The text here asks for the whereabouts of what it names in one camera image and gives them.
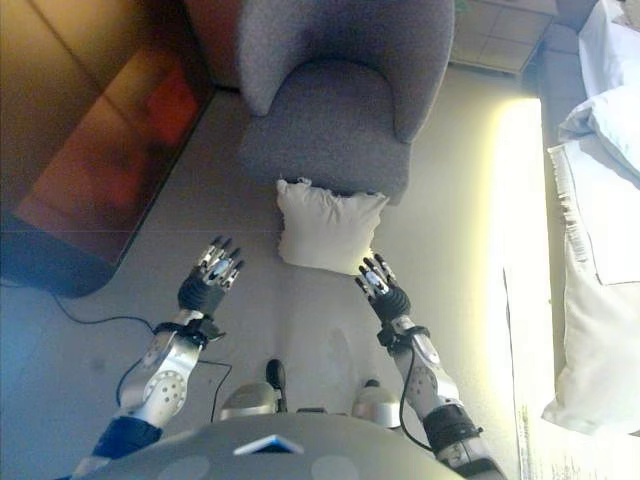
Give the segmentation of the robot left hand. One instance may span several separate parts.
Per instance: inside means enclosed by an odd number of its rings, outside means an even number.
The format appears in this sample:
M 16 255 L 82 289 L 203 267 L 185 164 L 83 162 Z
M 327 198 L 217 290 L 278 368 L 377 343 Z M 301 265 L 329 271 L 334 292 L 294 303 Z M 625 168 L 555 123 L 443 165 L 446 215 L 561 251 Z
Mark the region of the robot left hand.
M 232 249 L 230 237 L 216 237 L 181 284 L 177 294 L 179 308 L 212 316 L 244 266 L 240 251 Z

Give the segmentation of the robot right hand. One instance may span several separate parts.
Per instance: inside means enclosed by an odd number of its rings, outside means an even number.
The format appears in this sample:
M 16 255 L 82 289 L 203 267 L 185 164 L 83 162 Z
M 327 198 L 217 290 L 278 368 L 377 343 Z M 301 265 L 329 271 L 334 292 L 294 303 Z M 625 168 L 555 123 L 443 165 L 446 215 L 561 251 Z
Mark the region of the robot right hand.
M 382 324 L 410 314 L 411 302 L 407 293 L 379 253 L 364 257 L 358 270 L 355 282 Z

